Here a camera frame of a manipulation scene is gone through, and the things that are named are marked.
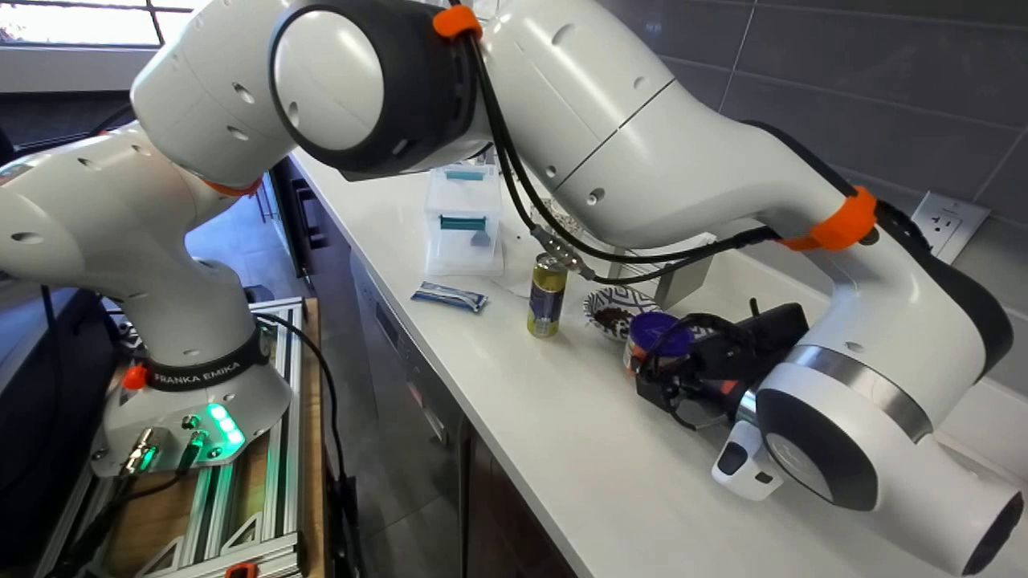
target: wire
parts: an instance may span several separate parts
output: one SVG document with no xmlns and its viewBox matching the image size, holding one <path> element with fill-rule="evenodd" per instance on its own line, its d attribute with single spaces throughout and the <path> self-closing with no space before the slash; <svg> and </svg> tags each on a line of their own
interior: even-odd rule
<svg viewBox="0 0 1028 578">
<path fill-rule="evenodd" d="M 39 298 L 41 298 L 41 312 L 46 312 L 46 329 L 49 337 L 53 339 L 53 364 L 49 364 L 53 370 L 53 399 L 49 405 L 49 418 L 46 418 L 46 431 L 41 431 L 41 441 L 36 445 L 36 460 L 24 462 L 15 475 L 9 475 L 2 486 L 0 486 L 0 499 L 7 499 L 7 494 L 12 487 L 20 487 L 31 468 L 39 468 L 39 462 L 49 456 L 50 450 L 50 441 L 53 441 L 53 431 L 58 431 L 58 415 L 62 415 L 62 405 L 63 405 L 63 385 L 67 385 L 67 375 L 63 375 L 63 337 L 58 329 L 58 312 L 53 312 L 53 296 L 49 285 L 39 285 Z"/>
<path fill-rule="evenodd" d="M 287 318 L 272 318 L 272 313 L 252 313 L 264 326 L 267 324 L 278 324 L 287 326 L 288 334 L 295 334 L 315 356 L 317 356 L 317 367 L 321 367 L 321 383 L 326 389 L 326 411 L 332 411 L 332 441 L 335 441 L 335 450 L 336 450 L 336 464 L 340 464 L 340 479 L 336 479 L 336 487 L 340 487 L 340 505 L 342 505 L 342 550 L 353 556 L 353 565 L 351 571 L 355 573 L 365 573 L 363 571 L 363 546 L 361 546 L 361 525 L 355 525 L 355 479 L 347 475 L 347 452 L 342 452 L 342 435 L 340 435 L 340 400 L 336 400 L 336 390 L 335 390 L 335 375 L 326 370 L 326 360 L 321 354 L 321 345 L 302 334 L 295 324 L 288 324 Z"/>
<path fill-rule="evenodd" d="M 323 360 L 321 345 L 308 334 L 302 334 L 295 324 L 288 324 L 287 318 L 272 318 L 272 313 L 252 313 L 252 318 L 264 322 L 264 324 L 287 326 L 288 334 L 295 334 L 317 356 L 321 377 L 323 377 L 323 389 L 326 389 L 326 411 L 332 411 L 326 426 L 332 426 L 335 452 L 336 452 L 340 475 L 342 475 L 347 472 L 347 452 L 342 452 L 342 435 L 340 435 L 340 400 L 336 400 L 335 375 L 326 370 L 326 360 Z"/>
<path fill-rule="evenodd" d="M 497 152 L 497 161 L 502 161 L 502 173 L 503 173 L 503 183 L 506 183 L 506 193 L 512 193 L 512 201 L 520 216 L 520 220 L 535 231 L 539 224 L 530 220 L 526 209 L 523 209 L 523 198 L 520 198 L 520 190 L 530 197 L 534 209 L 542 216 L 542 220 L 562 236 L 568 239 L 575 250 L 581 253 L 592 253 L 592 255 L 600 255 L 600 261 L 610 261 L 610 263 L 668 263 L 673 261 L 668 269 L 678 269 L 684 263 L 695 263 L 701 255 L 711 255 L 711 253 L 720 253 L 727 246 L 741 246 L 741 243 L 754 243 L 754 239 L 770 239 L 778 236 L 770 227 L 751 227 L 751 231 L 741 231 L 741 233 L 731 233 L 720 243 L 711 243 L 711 246 L 696 246 L 696 250 L 671 250 L 671 253 L 610 253 L 610 250 L 600 250 L 600 246 L 592 246 L 584 243 L 581 236 L 575 236 L 565 224 L 558 224 L 558 217 L 545 209 L 542 197 L 534 190 L 523 162 L 520 162 L 520 152 L 512 139 L 512 127 L 503 123 L 503 111 L 502 111 L 502 101 L 496 95 L 496 85 L 492 85 L 492 76 L 487 76 L 487 66 L 484 66 L 484 57 L 482 57 L 482 46 L 471 42 L 467 36 L 467 48 L 471 55 L 471 64 L 476 64 L 476 81 L 479 81 L 479 90 L 482 90 L 482 101 L 484 101 L 484 115 L 487 115 L 487 127 L 496 133 L 496 152 Z M 596 275 L 600 281 L 635 281 L 635 280 L 652 280 L 652 275 L 660 275 L 660 274 L 644 274 L 644 275 L 628 275 L 628 280 L 608 280 L 608 275 Z"/>
<path fill-rule="evenodd" d="M 148 496 L 148 494 L 156 494 L 156 490 L 166 490 L 171 486 L 184 482 L 194 460 L 195 460 L 200 445 L 188 444 L 184 450 L 184 460 L 174 472 L 174 479 L 155 486 L 155 487 L 143 487 L 143 490 L 131 490 L 127 494 L 127 479 L 115 479 L 115 490 L 113 490 L 113 499 L 89 519 L 89 525 L 80 532 L 80 538 L 58 558 L 58 565 L 49 571 L 49 578 L 75 578 L 89 558 L 94 551 L 98 550 L 101 536 L 113 528 L 113 524 L 120 519 L 120 514 L 125 510 L 127 499 L 139 499 L 139 496 Z"/>
</svg>

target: cabinet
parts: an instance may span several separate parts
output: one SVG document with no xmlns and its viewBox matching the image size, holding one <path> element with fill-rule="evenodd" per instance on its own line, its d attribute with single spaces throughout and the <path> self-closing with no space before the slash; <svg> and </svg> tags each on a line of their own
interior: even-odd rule
<svg viewBox="0 0 1028 578">
<path fill-rule="evenodd" d="M 365 571 L 377 578 L 573 573 L 448 389 L 383 301 L 317 198 L 304 204 L 321 345 L 336 373 Z"/>
</svg>

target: black cable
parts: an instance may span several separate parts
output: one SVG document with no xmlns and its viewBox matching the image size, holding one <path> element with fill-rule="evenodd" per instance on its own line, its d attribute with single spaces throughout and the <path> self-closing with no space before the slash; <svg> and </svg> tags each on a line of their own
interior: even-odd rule
<svg viewBox="0 0 1028 578">
<path fill-rule="evenodd" d="M 288 324 L 287 318 L 272 318 L 272 313 L 252 313 L 256 322 L 269 322 L 269 324 L 278 324 L 287 326 L 288 334 L 295 334 L 315 356 L 317 356 L 317 367 L 321 367 L 321 377 L 323 377 L 323 389 L 326 389 L 326 411 L 332 411 L 332 441 L 335 441 L 335 452 L 336 452 L 336 462 L 340 462 L 340 475 L 347 475 L 347 452 L 342 452 L 342 435 L 340 435 L 340 400 L 336 400 L 336 390 L 335 390 L 335 375 L 326 370 L 326 360 L 321 354 L 321 345 L 302 334 L 295 324 Z"/>
<path fill-rule="evenodd" d="M 131 106 L 120 106 L 115 111 L 101 115 L 101 118 L 88 132 L 88 139 L 107 132 L 107 127 L 109 127 L 115 118 L 122 118 L 125 111 L 131 111 Z"/>
<path fill-rule="evenodd" d="M 31 468 L 39 468 L 39 462 L 49 456 L 49 445 L 53 441 L 53 431 L 58 431 L 58 415 L 62 415 L 62 405 L 63 405 L 63 337 L 58 329 L 58 312 L 53 312 L 53 296 L 49 285 L 39 285 L 39 298 L 41 298 L 41 312 L 46 312 L 46 329 L 53 344 L 53 364 L 49 364 L 53 370 L 53 399 L 49 405 L 49 418 L 46 418 L 46 431 L 41 431 L 41 441 L 36 445 L 36 460 L 24 462 L 15 475 L 9 475 L 0 487 L 0 499 L 7 499 L 7 494 L 12 487 L 20 487 Z"/>
<path fill-rule="evenodd" d="M 757 239 L 778 239 L 778 233 L 770 227 L 751 227 L 751 231 L 741 231 L 741 233 L 695 246 L 689 255 L 673 261 L 673 263 L 658 265 L 658 269 L 650 269 L 650 274 L 639 274 L 639 275 L 587 275 L 587 280 L 608 281 L 608 285 L 644 281 L 644 280 L 668 275 L 671 269 L 689 265 L 696 261 L 705 261 L 705 255 L 713 255 L 720 250 L 731 250 L 731 246 L 746 246 L 746 243 L 757 243 Z"/>
<path fill-rule="evenodd" d="M 565 231 L 558 224 L 558 217 L 545 209 L 542 197 L 534 190 L 534 183 L 530 183 L 530 175 L 526 175 L 526 171 L 520 162 L 520 152 L 518 152 L 518 145 L 512 139 L 512 127 L 506 127 L 503 111 L 497 106 L 496 85 L 487 81 L 482 46 L 471 42 L 471 38 L 467 38 L 467 42 L 469 42 L 469 51 L 471 51 L 471 64 L 476 64 L 484 115 L 487 115 L 487 124 L 492 124 L 492 133 L 496 133 L 496 152 L 497 152 L 497 161 L 502 161 L 502 173 L 503 173 L 512 201 L 518 209 L 520 220 L 530 231 L 535 231 L 539 224 L 534 224 L 526 209 L 520 204 L 518 186 L 530 197 L 534 209 L 542 216 L 542 220 L 581 253 L 592 253 L 592 255 L 600 255 L 600 261 L 610 261 L 610 263 L 668 263 L 668 261 L 678 261 L 678 263 L 671 263 L 671 269 L 701 261 L 696 253 L 704 246 L 701 250 L 671 250 L 671 253 L 610 253 L 610 250 L 596 250 L 596 246 L 584 243 L 581 236 L 575 236 L 573 231 Z M 751 227 L 751 231 L 727 236 L 721 243 L 711 243 L 711 253 L 727 250 L 727 246 L 766 239 L 766 236 L 778 236 L 778 233 L 770 227 Z"/>
<path fill-rule="evenodd" d="M 272 313 L 252 313 L 256 322 L 264 322 L 267 326 L 269 324 L 278 324 L 287 326 L 288 334 L 295 334 L 317 360 L 321 367 L 321 383 L 326 389 L 326 411 L 332 411 L 332 435 L 335 435 L 335 450 L 336 450 L 336 464 L 340 464 L 340 479 L 336 479 L 336 499 L 342 505 L 342 550 L 353 556 L 353 567 L 355 573 L 365 573 L 363 571 L 363 550 L 361 550 L 361 525 L 355 525 L 355 479 L 347 475 L 347 452 L 342 452 L 342 435 L 340 435 L 340 400 L 336 400 L 336 390 L 335 390 L 335 375 L 326 370 L 326 360 L 321 354 L 321 345 L 302 334 L 295 324 L 288 324 L 287 318 L 272 318 Z"/>
<path fill-rule="evenodd" d="M 166 490 L 171 486 L 184 482 L 194 460 L 195 460 L 200 445 L 188 444 L 184 450 L 184 460 L 174 472 L 174 479 L 143 487 L 143 490 L 131 490 L 131 479 L 115 479 L 113 486 L 113 499 L 89 519 L 89 525 L 80 532 L 80 538 L 58 558 L 58 565 L 49 571 L 49 578 L 75 578 L 98 550 L 98 541 L 107 538 L 107 532 L 113 528 L 113 524 L 120 519 L 120 514 L 125 510 L 127 499 Z"/>
<path fill-rule="evenodd" d="M 150 12 L 150 25 L 155 25 L 156 46 L 162 46 L 162 29 L 160 29 L 160 21 L 156 21 L 155 0 L 148 0 L 148 12 Z"/>
</svg>

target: small bottle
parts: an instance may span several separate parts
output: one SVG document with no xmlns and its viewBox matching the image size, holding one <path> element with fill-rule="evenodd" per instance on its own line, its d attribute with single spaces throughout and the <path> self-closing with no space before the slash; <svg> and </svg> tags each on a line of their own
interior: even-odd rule
<svg viewBox="0 0 1028 578">
<path fill-rule="evenodd" d="M 554 337 L 565 285 L 568 285 L 568 265 L 558 263 L 551 253 L 539 253 L 534 269 L 530 313 L 526 313 L 526 329 L 534 337 Z"/>
</svg>

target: gray floor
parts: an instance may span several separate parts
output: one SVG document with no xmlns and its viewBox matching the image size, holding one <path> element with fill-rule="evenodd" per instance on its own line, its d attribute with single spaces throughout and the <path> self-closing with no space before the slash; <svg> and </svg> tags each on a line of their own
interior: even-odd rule
<svg viewBox="0 0 1028 578">
<path fill-rule="evenodd" d="M 272 217 L 264 216 L 260 198 L 241 198 L 235 209 L 214 220 L 195 227 L 185 236 L 194 255 L 229 263 L 241 281 L 256 298 L 287 298 L 312 296 L 312 289 L 292 275 L 288 255 L 275 236 Z M 441 516 L 437 499 L 416 505 L 403 487 L 393 482 L 383 462 L 383 441 L 377 433 L 377 400 L 361 383 L 365 364 L 361 360 L 361 324 L 353 312 L 342 312 L 351 322 L 335 322 L 321 326 L 321 349 L 336 377 L 340 390 L 340 431 L 347 450 L 347 468 L 355 475 L 361 487 L 361 524 L 363 524 L 363 551 L 370 578 L 448 578 L 452 565 L 441 571 L 433 565 L 433 550 L 441 538 L 425 538 L 425 525 Z"/>
</svg>

